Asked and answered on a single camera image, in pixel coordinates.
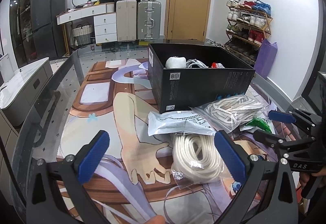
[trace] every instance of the glass table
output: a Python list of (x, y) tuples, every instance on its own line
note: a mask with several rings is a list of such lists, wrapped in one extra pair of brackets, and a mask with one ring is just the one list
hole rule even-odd
[[(209, 45), (183, 40), (154, 42)], [(16, 145), (12, 167), (25, 197), (38, 159), (54, 162), (76, 154), (99, 130), (105, 130), (110, 147), (84, 188), (111, 223), (143, 223), (156, 214), (169, 223), (213, 224), (218, 219), (236, 195), (237, 184), (232, 178), (223, 178), (178, 188), (171, 176), (170, 136), (147, 134), (147, 115), (157, 111), (141, 66), (147, 59), (148, 42), (113, 42), (78, 49), (62, 64), (30, 110)], [(256, 76), (247, 93), (276, 109), (279, 102), (270, 94), (280, 95), (268, 91), (265, 82)], [(290, 104), (282, 104), (282, 110), (290, 109)], [(273, 124), (275, 133), (286, 140), (300, 138), (296, 127)], [(244, 131), (230, 136), (248, 154), (276, 159), (273, 150), (255, 142), (252, 134)], [(58, 186), (71, 215), (81, 220), (64, 184), (58, 182)], [(262, 183), (252, 207), (263, 190)], [(26, 209), (13, 186), (11, 191), (14, 206), (25, 220)]]

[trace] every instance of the screw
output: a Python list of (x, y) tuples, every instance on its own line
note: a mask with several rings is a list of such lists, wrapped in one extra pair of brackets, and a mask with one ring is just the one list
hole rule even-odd
[(65, 158), (66, 161), (73, 161), (74, 159), (75, 159), (75, 156), (72, 155), (72, 154), (69, 154), (69, 155)]
[(258, 156), (257, 155), (255, 155), (255, 154), (252, 154), (252, 155), (250, 155), (250, 159), (252, 160), (252, 161), (258, 161)]
[(283, 165), (287, 165), (287, 159), (282, 158), (282, 159), (281, 159), (281, 163), (282, 163)]
[(39, 159), (39, 160), (37, 160), (36, 164), (37, 164), (38, 166), (40, 166), (40, 165), (42, 165), (44, 162), (45, 162), (44, 159)]

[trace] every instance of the red sneaker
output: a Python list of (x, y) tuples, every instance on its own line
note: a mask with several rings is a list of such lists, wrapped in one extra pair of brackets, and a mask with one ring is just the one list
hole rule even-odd
[(255, 30), (250, 30), (248, 40), (250, 42), (254, 42), (256, 39), (256, 34), (257, 34), (257, 32)]
[(245, 8), (245, 9), (252, 9), (252, 6), (254, 6), (254, 5), (256, 5), (256, 3), (245, 1), (245, 2), (243, 3), (243, 8)]
[(256, 34), (256, 38), (255, 38), (255, 44), (257, 45), (261, 45), (262, 42), (264, 41), (265, 37), (262, 33), (258, 33)]

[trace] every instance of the wicker basket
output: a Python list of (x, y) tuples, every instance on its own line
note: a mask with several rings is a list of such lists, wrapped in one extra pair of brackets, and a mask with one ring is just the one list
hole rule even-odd
[(93, 32), (94, 29), (91, 25), (77, 25), (76, 29), (72, 30), (72, 35), (74, 36), (76, 47), (91, 43), (91, 36)]

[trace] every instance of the drawer handle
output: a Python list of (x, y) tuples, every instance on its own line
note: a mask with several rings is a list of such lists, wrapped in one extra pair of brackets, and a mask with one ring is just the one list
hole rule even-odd
[(33, 84), (34, 89), (36, 89), (39, 85), (40, 85), (40, 80), (37, 79), (37, 80), (34, 82), (34, 84)]

